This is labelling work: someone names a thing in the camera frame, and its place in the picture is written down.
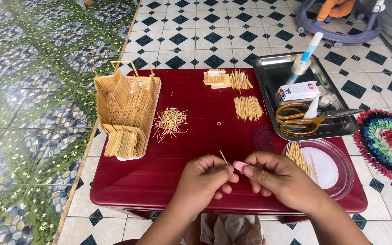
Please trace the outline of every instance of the scissors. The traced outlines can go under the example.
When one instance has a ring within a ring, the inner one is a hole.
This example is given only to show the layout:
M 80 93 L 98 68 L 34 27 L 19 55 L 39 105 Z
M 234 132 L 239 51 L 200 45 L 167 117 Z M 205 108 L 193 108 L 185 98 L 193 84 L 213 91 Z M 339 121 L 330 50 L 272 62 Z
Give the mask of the scissors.
M 342 117 L 363 111 L 363 109 L 340 109 L 323 112 L 321 116 L 316 118 L 297 119 L 303 117 L 308 108 L 309 106 L 305 103 L 291 103 L 281 106 L 275 114 L 276 118 L 284 120 L 279 126 L 280 131 L 288 135 L 309 135 L 314 133 L 326 118 Z M 298 113 L 283 115 L 285 111 L 297 111 Z

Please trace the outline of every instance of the white box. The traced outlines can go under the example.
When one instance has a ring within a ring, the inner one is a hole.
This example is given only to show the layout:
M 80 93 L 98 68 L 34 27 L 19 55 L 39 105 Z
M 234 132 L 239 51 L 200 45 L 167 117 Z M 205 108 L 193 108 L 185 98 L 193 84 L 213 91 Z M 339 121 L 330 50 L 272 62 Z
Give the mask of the white box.
M 277 99 L 279 102 L 281 102 L 297 99 L 315 98 L 319 93 L 319 90 L 315 83 L 316 81 L 306 81 L 294 83 L 291 85 L 280 86 L 277 91 Z

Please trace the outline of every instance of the pink nail file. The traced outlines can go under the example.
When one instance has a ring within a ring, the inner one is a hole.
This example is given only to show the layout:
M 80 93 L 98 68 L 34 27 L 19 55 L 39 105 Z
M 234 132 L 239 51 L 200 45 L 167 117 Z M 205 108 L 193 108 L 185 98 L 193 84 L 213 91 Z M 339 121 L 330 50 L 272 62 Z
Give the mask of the pink nail file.
M 244 162 L 240 161 L 234 161 L 233 166 L 235 169 L 237 169 L 240 172 L 244 172 L 244 167 L 246 167 L 248 164 L 245 164 Z

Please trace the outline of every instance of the metal tray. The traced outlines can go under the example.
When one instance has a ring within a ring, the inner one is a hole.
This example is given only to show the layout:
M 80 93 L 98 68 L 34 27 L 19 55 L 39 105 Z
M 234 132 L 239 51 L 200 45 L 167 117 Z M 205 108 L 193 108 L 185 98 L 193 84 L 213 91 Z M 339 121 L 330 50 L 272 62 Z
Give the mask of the metal tray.
M 276 120 L 274 115 L 274 112 L 279 108 L 279 102 L 276 99 L 276 92 L 280 86 L 286 85 L 286 82 L 293 74 L 291 67 L 293 66 L 294 61 L 302 54 L 303 52 L 275 54 L 261 56 L 253 61 L 253 69 L 257 76 L 258 83 L 263 93 L 266 107 L 276 133 L 289 141 L 313 140 L 353 134 L 358 128 L 358 123 L 356 122 L 356 119 L 353 115 L 334 119 L 326 119 L 320 125 L 317 131 L 311 135 L 290 136 L 282 133 L 279 130 L 279 122 Z M 317 57 L 312 55 L 310 60 L 310 67 L 303 75 L 300 75 L 297 78 L 296 83 L 304 81 L 317 81 L 317 86 L 322 85 L 326 91 L 335 94 L 337 97 L 335 103 L 326 107 L 319 105 L 318 109 L 322 112 L 334 109 L 349 109 L 334 83 L 331 81 L 328 74 L 323 69 L 323 66 L 318 61 Z M 311 101 L 312 100 L 309 100 L 303 103 L 310 104 Z

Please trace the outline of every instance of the red plastic table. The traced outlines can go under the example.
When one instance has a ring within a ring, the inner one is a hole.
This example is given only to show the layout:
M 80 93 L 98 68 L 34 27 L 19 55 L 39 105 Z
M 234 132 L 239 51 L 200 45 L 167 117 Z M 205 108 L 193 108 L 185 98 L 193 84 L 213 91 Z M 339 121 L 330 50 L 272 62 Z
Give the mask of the red plastic table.
M 264 110 L 263 97 L 253 69 L 245 71 L 254 86 L 243 90 L 241 96 L 255 96 Z M 119 161 L 104 157 L 104 149 L 90 191 L 93 203 L 126 212 L 140 218 L 150 218 L 152 212 L 161 211 L 170 201 L 182 169 L 187 161 L 205 154 L 220 156 L 222 150 L 229 162 L 243 160 L 255 149 L 253 132 L 263 125 L 271 125 L 265 113 L 259 121 L 243 122 L 236 117 L 234 97 L 240 96 L 231 88 L 210 89 L 203 83 L 206 69 L 155 70 L 162 87 L 157 111 L 176 107 L 187 111 L 187 125 L 180 126 L 186 133 L 178 138 L 166 137 L 158 143 L 156 137 L 149 141 L 146 155 L 138 160 Z M 138 71 L 148 76 L 149 70 Z M 287 141 L 273 131 L 275 153 L 281 153 Z M 341 137 L 329 138 L 348 156 Z M 281 204 L 274 195 L 262 197 L 251 191 L 244 175 L 231 184 L 232 193 L 221 200 L 212 200 L 205 212 L 228 214 L 301 214 Z M 367 208 L 367 198 L 355 172 L 354 185 L 348 196 L 338 203 L 349 213 L 359 213 Z

